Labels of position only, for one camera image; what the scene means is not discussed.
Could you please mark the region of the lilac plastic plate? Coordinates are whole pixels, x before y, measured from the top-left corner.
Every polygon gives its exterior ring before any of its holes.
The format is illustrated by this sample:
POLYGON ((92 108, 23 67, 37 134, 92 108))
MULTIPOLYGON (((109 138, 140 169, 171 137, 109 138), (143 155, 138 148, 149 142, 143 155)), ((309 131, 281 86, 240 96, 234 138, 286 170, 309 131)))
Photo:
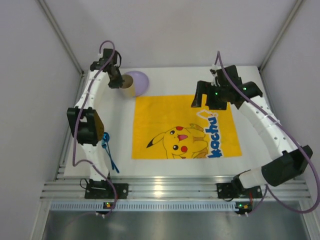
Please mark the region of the lilac plastic plate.
POLYGON ((147 91, 150 81, 144 72, 133 70, 128 71, 125 74, 133 77, 135 97, 141 96, 147 91))

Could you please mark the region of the yellow Pikachu placemat cloth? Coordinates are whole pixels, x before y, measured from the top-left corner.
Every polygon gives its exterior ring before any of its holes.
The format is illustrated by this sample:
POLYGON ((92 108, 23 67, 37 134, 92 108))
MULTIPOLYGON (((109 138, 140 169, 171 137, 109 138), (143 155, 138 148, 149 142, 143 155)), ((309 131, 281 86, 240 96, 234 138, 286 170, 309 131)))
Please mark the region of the yellow Pikachu placemat cloth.
POLYGON ((135 101, 132 158, 136 160, 240 157, 231 106, 193 108, 192 95, 141 96, 135 101))

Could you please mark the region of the blue plastic fork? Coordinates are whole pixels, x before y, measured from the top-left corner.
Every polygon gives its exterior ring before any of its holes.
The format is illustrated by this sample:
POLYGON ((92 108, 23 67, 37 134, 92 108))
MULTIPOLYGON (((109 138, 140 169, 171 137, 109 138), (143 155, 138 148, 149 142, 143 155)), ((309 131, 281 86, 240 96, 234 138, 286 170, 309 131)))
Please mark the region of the blue plastic fork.
POLYGON ((101 144, 101 146, 102 146, 103 149, 105 149, 107 155, 109 156, 112 170, 117 170, 118 168, 117 168, 115 162, 113 161, 109 145, 106 142, 103 142, 101 144))

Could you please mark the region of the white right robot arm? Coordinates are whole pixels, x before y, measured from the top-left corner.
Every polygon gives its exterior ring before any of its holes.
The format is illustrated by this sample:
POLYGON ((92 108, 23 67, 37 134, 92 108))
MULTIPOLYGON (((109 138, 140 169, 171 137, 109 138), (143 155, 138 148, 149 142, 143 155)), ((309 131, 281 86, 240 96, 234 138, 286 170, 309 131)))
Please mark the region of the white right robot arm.
POLYGON ((200 108, 203 95, 210 110, 226 110, 227 104, 234 105, 252 124, 270 156, 269 163, 234 176, 231 181, 234 191, 240 195, 256 186, 276 187, 301 175, 308 162, 288 134, 278 127, 278 120, 257 84, 243 83, 235 65, 223 69, 213 65, 210 72, 214 83, 197 82, 191 107, 200 108))

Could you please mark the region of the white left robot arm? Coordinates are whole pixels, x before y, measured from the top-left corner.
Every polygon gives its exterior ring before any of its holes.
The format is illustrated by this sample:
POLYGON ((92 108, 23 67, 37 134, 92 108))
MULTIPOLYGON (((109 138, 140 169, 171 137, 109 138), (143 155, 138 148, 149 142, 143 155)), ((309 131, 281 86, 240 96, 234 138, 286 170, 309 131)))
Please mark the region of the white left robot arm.
POLYGON ((117 50, 105 48, 99 51, 98 57, 89 68, 78 102, 66 113, 73 137, 71 164, 73 167, 86 164, 93 182, 106 181, 109 175, 101 149, 105 127, 98 105, 106 87, 118 89, 124 82, 120 73, 122 57, 117 50))

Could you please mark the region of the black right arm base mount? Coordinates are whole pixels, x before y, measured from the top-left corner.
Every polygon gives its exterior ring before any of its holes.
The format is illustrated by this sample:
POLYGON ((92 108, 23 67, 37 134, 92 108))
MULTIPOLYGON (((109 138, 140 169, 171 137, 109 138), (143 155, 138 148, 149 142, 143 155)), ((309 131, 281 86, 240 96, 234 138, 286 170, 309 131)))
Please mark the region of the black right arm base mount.
POLYGON ((233 199, 260 199, 263 196, 260 186, 236 190, 236 188, 230 182, 226 182, 217 183, 216 189, 218 198, 226 201, 231 201, 233 199))

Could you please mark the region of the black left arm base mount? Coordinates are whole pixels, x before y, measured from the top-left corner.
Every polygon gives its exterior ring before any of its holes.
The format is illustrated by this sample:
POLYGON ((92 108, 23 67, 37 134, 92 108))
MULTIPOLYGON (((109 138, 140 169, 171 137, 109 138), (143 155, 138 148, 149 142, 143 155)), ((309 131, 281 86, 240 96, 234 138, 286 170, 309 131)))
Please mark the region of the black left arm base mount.
MULTIPOLYGON (((79 185, 84 189, 84 198, 93 200, 93 199, 114 199, 115 193, 112 186, 106 182, 102 181, 93 181, 92 179, 82 178, 79 182, 79 185)), ((129 193, 129 185, 127 183, 114 183, 113 184, 117 199, 127 199, 129 193)))

